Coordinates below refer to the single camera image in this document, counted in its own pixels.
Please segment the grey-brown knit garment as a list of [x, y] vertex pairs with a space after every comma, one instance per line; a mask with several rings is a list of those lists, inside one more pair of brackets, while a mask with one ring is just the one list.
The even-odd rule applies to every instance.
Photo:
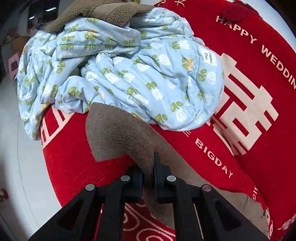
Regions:
[[164, 225], [174, 228], [173, 207], [156, 202], [153, 179], [154, 153], [173, 175], [188, 184], [208, 184], [179, 153], [150, 125], [131, 113], [111, 105], [93, 103], [86, 120], [86, 136], [96, 161], [130, 156], [146, 178], [143, 198], [152, 215]]

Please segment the light blue floral quilt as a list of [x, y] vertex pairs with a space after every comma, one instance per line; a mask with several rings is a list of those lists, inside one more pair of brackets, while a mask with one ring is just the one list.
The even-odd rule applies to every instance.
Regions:
[[23, 49], [16, 79], [21, 121], [33, 140], [49, 105], [86, 113], [95, 102], [163, 130], [190, 131], [214, 114], [224, 90], [217, 54], [165, 8], [123, 27], [78, 16], [57, 33], [39, 31]]

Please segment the pink plastic stool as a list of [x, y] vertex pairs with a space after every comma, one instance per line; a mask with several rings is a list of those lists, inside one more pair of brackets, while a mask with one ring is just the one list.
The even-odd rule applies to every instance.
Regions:
[[11, 56], [8, 60], [9, 74], [11, 80], [14, 80], [15, 76], [18, 73], [20, 57], [21, 52], [17, 52], [16, 54], [13, 54], [13, 56]]

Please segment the brown fleece blanket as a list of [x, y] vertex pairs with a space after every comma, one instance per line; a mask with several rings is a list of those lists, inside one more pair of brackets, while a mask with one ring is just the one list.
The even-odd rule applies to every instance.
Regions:
[[48, 33], [59, 32], [65, 24], [78, 16], [96, 18], [107, 23], [122, 27], [134, 15], [146, 13], [154, 6], [137, 4], [133, 1], [116, 0], [76, 0], [53, 22], [45, 27]]

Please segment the red wedding blanket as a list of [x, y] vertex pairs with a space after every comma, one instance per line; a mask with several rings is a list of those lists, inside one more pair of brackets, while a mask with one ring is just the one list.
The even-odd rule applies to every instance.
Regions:
[[[209, 123], [186, 133], [153, 128], [211, 184], [259, 202], [270, 240], [283, 240], [295, 225], [295, 52], [259, 14], [237, 2], [159, 3], [185, 17], [220, 55], [226, 78]], [[133, 164], [128, 156], [95, 162], [86, 118], [55, 106], [44, 115], [43, 152], [61, 206], [85, 185], [109, 184]], [[123, 227], [122, 240], [175, 240], [143, 202], [126, 204]]]

